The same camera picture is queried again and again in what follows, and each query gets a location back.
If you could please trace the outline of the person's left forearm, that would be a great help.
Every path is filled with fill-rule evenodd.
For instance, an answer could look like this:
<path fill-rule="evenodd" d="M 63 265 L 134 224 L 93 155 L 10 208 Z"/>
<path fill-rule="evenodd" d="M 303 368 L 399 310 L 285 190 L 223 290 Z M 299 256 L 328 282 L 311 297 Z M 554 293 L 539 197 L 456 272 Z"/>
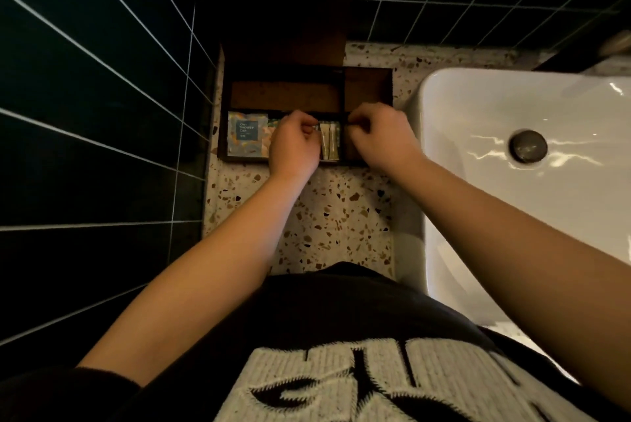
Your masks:
<path fill-rule="evenodd" d="M 273 171 L 138 294 L 78 368 L 111 372 L 141 387 L 157 378 L 261 287 L 309 178 Z"/>

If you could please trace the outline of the person's right forearm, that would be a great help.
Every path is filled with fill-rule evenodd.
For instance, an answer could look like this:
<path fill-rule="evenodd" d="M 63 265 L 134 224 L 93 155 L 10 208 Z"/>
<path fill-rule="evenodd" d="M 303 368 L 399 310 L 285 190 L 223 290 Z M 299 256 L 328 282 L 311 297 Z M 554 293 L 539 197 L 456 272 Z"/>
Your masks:
<path fill-rule="evenodd" d="M 417 202 L 546 354 L 631 413 L 631 266 L 472 186 L 415 148 L 364 160 Z"/>

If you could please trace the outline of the dark metal sink drain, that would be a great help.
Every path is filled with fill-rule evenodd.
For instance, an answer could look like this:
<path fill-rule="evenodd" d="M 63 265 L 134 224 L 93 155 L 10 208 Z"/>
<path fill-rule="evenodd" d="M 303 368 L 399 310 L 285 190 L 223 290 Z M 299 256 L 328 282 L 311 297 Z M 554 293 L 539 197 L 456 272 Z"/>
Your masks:
<path fill-rule="evenodd" d="M 530 165 L 543 160 L 548 154 L 548 142 L 537 131 L 525 129 L 511 135 L 508 141 L 511 157 L 518 163 Z"/>

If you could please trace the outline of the blue shower cap packet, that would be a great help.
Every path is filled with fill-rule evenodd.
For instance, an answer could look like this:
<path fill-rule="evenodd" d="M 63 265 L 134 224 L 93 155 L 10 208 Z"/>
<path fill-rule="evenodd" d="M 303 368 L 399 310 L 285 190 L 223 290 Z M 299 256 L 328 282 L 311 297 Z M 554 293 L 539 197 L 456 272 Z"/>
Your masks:
<path fill-rule="evenodd" d="M 229 112 L 226 154 L 243 158 L 267 158 L 269 151 L 264 149 L 264 139 L 269 135 L 268 129 L 267 114 Z"/>

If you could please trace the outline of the black shirt with white print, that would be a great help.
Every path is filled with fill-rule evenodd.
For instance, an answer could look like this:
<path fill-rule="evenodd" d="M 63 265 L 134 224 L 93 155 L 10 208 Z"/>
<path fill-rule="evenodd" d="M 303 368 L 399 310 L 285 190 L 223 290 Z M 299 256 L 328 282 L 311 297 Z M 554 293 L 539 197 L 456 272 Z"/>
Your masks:
<path fill-rule="evenodd" d="M 269 277 L 146 387 L 45 369 L 2 422 L 631 422 L 546 356 L 367 268 Z"/>

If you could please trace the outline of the dark wooden wall shelf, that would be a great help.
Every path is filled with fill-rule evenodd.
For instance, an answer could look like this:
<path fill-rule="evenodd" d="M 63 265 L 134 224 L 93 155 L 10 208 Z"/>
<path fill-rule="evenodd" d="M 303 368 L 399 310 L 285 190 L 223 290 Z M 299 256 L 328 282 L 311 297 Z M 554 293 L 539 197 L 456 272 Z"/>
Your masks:
<path fill-rule="evenodd" d="M 343 65 L 350 0 L 222 0 L 226 63 Z"/>

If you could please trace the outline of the person's right hand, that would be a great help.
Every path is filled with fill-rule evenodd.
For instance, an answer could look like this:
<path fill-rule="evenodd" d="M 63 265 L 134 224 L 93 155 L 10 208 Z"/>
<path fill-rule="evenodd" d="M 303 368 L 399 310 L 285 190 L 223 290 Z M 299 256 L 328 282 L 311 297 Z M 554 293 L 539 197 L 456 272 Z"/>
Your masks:
<path fill-rule="evenodd" d="M 424 158 L 406 115 L 384 103 L 376 103 L 372 133 L 363 141 L 351 141 L 365 163 L 395 182 L 400 182 Z"/>

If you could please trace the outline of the white ceramic sink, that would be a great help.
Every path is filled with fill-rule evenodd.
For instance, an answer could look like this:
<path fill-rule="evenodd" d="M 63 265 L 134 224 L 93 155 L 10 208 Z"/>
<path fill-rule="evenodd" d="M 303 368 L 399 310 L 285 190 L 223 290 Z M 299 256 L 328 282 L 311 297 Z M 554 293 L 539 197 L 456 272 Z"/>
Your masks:
<path fill-rule="evenodd" d="M 429 159 L 631 265 L 631 76 L 441 69 L 395 107 Z M 548 142 L 538 163 L 509 153 L 525 129 Z"/>

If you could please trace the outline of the dark wooden compartment tray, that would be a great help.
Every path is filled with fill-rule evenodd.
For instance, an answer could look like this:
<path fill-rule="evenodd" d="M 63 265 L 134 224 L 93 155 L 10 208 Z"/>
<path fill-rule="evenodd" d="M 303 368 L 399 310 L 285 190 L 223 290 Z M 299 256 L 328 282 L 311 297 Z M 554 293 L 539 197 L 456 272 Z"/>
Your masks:
<path fill-rule="evenodd" d="M 320 122 L 339 122 L 338 161 L 321 160 L 321 165 L 366 167 L 347 138 L 350 113 L 361 103 L 393 104 L 393 70 L 382 67 L 334 67 L 288 64 L 225 65 L 222 109 L 218 129 L 218 158 L 233 163 L 263 163 L 267 158 L 243 158 L 226 154 L 228 113 L 267 114 L 269 150 L 274 124 L 295 110 L 313 115 Z"/>

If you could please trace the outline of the person's left hand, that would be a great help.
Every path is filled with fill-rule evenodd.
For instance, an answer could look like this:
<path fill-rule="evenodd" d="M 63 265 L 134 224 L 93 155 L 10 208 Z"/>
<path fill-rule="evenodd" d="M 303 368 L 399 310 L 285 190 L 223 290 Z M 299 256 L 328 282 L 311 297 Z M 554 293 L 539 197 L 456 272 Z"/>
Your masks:
<path fill-rule="evenodd" d="M 272 134 L 269 148 L 270 176 L 304 186 L 320 162 L 321 139 L 290 139 L 290 115 Z"/>

